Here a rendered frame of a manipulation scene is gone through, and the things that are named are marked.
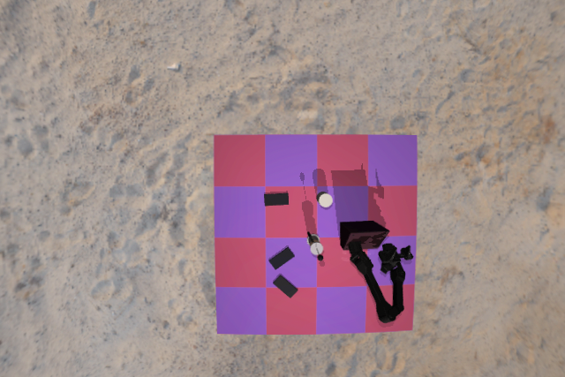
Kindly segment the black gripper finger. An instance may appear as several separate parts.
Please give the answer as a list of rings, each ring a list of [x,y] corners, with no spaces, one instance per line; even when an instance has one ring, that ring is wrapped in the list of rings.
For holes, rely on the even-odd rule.
[[[411,254],[410,254],[410,250],[411,250],[411,246],[407,246],[406,248],[401,248],[403,250],[403,252],[406,254],[407,258],[411,258]]]
[[[396,248],[396,247],[394,247],[394,248],[392,248],[392,249],[390,249],[390,250],[383,250],[383,252],[384,252],[385,257],[386,257],[387,260],[392,260],[392,259],[394,259],[395,255],[396,255],[396,251],[397,251],[397,248]]]

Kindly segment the beige cylinder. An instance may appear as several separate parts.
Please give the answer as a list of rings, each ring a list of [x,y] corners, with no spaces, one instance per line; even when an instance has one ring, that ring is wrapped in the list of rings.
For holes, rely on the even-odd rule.
[[[317,195],[317,201],[323,206],[323,207],[330,207],[333,203],[333,198],[331,197],[331,195],[329,195],[326,192],[320,192]]]

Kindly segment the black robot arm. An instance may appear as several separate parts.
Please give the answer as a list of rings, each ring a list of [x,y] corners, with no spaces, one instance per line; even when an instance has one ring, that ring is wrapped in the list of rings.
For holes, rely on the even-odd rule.
[[[371,259],[362,250],[361,241],[353,241],[349,244],[350,249],[350,261],[353,262],[358,271],[363,274],[366,282],[368,283],[368,288],[373,294],[373,298],[376,303],[376,311],[378,318],[383,323],[389,323],[395,321],[396,316],[404,310],[403,307],[403,282],[405,280],[405,272],[403,266],[400,262],[397,262],[397,266],[390,267],[386,263],[381,263],[380,271],[386,274],[390,273],[390,279],[393,282],[393,306],[386,302],[386,299],[380,291],[380,287],[374,279],[373,275],[373,264]],[[397,268],[395,268],[397,267]],[[395,268],[395,269],[393,269]]]

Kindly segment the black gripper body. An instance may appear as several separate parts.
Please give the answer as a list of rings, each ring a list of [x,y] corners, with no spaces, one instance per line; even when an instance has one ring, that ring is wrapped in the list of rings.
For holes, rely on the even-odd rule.
[[[413,259],[413,255],[411,254],[411,252],[410,252],[411,258],[407,258],[406,254],[403,252],[402,249],[400,250],[400,254],[395,253],[395,257],[392,260],[386,259],[383,250],[379,251],[378,254],[379,254],[379,257],[380,257],[382,263],[386,263],[390,267],[397,266],[397,262],[401,262],[400,258],[405,258],[406,260],[412,260]]]

